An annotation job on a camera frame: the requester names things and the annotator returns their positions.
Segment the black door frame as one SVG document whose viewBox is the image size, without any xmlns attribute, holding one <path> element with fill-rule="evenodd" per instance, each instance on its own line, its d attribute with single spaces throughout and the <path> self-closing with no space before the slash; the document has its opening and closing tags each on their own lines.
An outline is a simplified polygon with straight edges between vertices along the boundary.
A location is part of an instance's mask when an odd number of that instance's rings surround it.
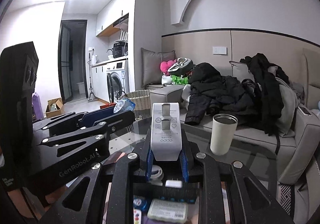
<svg viewBox="0 0 320 224">
<path fill-rule="evenodd" d="M 62 20 L 58 44 L 58 75 L 62 102 L 88 97 L 86 80 L 87 20 Z"/>
</svg>

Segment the woven wicker basket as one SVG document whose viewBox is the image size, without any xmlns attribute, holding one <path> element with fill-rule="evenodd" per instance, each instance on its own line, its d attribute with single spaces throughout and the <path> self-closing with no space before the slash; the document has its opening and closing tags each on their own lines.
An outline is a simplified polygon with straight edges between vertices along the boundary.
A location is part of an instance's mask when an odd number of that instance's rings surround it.
<svg viewBox="0 0 320 224">
<path fill-rule="evenodd" d="M 135 111 L 150 109 L 150 90 L 141 89 L 126 94 L 126 97 L 135 104 Z"/>
</svg>

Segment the black jacket pile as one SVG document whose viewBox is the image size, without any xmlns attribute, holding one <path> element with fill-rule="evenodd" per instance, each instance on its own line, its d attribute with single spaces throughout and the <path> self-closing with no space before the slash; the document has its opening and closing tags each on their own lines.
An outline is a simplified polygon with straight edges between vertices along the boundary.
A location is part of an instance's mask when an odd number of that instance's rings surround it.
<svg viewBox="0 0 320 224">
<path fill-rule="evenodd" d="M 235 116 L 240 124 L 279 136 L 276 125 L 284 108 L 279 82 L 268 71 L 272 65 L 264 54 L 242 59 L 253 80 L 239 81 L 223 76 L 210 63 L 193 68 L 189 78 L 191 89 L 185 123 L 199 125 L 205 115 L 226 113 Z"/>
</svg>

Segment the black bicycle helmet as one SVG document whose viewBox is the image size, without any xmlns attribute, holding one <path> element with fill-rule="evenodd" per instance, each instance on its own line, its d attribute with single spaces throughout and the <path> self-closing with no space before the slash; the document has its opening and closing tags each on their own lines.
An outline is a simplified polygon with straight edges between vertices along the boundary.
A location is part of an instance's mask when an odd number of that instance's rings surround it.
<svg viewBox="0 0 320 224">
<path fill-rule="evenodd" d="M 177 61 L 168 69 L 170 75 L 182 76 L 190 72 L 194 63 L 189 58 L 178 58 Z"/>
</svg>

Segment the green lidded plastic case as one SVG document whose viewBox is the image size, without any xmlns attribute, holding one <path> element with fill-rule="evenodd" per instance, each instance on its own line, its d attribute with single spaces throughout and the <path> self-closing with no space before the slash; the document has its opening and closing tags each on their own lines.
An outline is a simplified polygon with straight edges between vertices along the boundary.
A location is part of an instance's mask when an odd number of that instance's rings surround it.
<svg viewBox="0 0 320 224">
<path fill-rule="evenodd" d="M 163 222 L 185 223 L 187 213 L 187 203 L 154 199 L 150 204 L 147 217 Z"/>
</svg>

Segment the pink plush toy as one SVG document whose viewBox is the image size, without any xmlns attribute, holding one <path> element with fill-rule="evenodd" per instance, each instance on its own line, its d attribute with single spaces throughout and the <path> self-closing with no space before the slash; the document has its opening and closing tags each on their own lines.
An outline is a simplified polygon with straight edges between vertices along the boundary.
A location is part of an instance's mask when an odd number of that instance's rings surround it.
<svg viewBox="0 0 320 224">
<path fill-rule="evenodd" d="M 162 61 L 160 64 L 160 70 L 164 75 L 169 75 L 168 69 L 176 63 L 176 60 Z"/>
</svg>

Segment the blue tape dispenser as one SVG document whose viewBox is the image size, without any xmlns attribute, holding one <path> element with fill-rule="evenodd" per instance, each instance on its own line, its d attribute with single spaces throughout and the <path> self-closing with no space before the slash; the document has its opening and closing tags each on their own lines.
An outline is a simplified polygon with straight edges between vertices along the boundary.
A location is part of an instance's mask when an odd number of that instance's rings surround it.
<svg viewBox="0 0 320 224">
<path fill-rule="evenodd" d="M 149 210 L 149 202 L 145 197 L 135 196 L 133 198 L 133 207 L 141 212 L 147 212 Z"/>
<path fill-rule="evenodd" d="M 135 109 L 136 104 L 131 101 L 128 97 L 122 97 L 116 103 L 113 113 L 119 113 L 124 111 L 133 111 Z"/>
</svg>

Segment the round silver device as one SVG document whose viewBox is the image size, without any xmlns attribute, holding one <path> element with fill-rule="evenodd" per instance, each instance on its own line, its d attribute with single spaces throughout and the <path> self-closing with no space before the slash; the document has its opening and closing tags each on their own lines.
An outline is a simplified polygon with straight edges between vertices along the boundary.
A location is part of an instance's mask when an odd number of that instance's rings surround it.
<svg viewBox="0 0 320 224">
<path fill-rule="evenodd" d="M 158 165 L 153 165 L 149 182 L 153 185 L 162 186 L 163 177 L 164 174 L 162 168 Z"/>
</svg>

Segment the grey back cushion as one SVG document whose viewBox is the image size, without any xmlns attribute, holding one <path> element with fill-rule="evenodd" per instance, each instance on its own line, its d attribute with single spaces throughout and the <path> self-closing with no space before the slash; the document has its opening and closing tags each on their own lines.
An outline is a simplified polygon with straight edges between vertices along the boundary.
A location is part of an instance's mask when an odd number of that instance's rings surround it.
<svg viewBox="0 0 320 224">
<path fill-rule="evenodd" d="M 163 72 L 160 69 L 161 62 L 176 59 L 174 50 L 171 52 L 153 52 L 141 48 L 142 53 L 142 66 L 143 66 L 143 86 L 154 84 L 159 85 Z"/>
</svg>

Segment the white oppo charger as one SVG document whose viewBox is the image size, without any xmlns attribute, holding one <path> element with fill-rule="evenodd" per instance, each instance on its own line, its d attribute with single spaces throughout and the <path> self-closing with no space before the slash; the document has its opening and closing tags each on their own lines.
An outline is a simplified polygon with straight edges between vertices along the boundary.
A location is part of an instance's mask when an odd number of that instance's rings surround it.
<svg viewBox="0 0 320 224">
<path fill-rule="evenodd" d="M 153 103 L 150 148 L 157 162 L 178 160 L 182 150 L 179 103 Z"/>
</svg>

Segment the blue tape dispenser far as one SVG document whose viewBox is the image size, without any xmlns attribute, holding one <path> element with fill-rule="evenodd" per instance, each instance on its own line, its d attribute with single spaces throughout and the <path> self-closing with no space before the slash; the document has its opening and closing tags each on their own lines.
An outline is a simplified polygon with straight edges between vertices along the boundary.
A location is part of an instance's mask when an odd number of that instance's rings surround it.
<svg viewBox="0 0 320 224">
<path fill-rule="evenodd" d="M 122 97 L 116 103 L 113 113 L 119 113 L 124 111 L 133 111 L 135 109 L 136 104 L 131 101 L 128 97 Z"/>
</svg>

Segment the black storage box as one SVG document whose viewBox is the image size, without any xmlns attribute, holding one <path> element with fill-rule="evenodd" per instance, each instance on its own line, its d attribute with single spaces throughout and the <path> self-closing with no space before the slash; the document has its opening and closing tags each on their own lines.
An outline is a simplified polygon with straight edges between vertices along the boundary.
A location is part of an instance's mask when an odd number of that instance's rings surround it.
<svg viewBox="0 0 320 224">
<path fill-rule="evenodd" d="M 188 157 L 183 154 L 176 162 L 165 162 L 162 169 L 165 173 L 182 173 L 182 188 L 168 188 L 153 185 L 149 182 L 151 160 L 144 162 L 137 153 L 131 152 L 122 156 L 116 163 L 103 164 L 99 187 L 107 192 L 108 184 L 112 184 L 110 206 L 124 209 L 131 207 L 133 195 L 157 198 L 161 200 L 195 203 L 200 197 L 201 207 L 208 210 L 223 207 L 223 195 L 220 177 L 223 163 L 198 152 Z"/>
</svg>

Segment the blue tape dispenser near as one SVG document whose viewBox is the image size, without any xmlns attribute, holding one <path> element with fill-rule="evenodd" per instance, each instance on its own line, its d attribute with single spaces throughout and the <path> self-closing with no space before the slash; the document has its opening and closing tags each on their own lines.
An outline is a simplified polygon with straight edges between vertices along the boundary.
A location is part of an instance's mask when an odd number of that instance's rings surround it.
<svg viewBox="0 0 320 224">
<path fill-rule="evenodd" d="M 149 202 L 145 197 L 135 196 L 133 198 L 133 207 L 141 212 L 147 212 L 149 210 Z"/>
</svg>

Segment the white plug charger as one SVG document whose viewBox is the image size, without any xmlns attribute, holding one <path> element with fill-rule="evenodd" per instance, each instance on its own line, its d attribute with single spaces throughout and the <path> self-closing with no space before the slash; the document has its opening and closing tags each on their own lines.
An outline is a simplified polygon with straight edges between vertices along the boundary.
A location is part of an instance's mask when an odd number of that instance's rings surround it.
<svg viewBox="0 0 320 224">
<path fill-rule="evenodd" d="M 183 182 L 181 180 L 166 180 L 165 186 L 168 188 L 182 188 Z"/>
</svg>

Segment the silver remote control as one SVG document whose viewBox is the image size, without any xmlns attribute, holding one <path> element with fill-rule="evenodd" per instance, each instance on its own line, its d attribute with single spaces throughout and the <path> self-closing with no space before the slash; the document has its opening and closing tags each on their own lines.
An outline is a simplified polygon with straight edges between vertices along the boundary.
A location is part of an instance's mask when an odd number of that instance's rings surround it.
<svg viewBox="0 0 320 224">
<path fill-rule="evenodd" d="M 134 224 L 142 223 L 142 212 L 139 209 L 133 210 L 133 223 Z"/>
</svg>

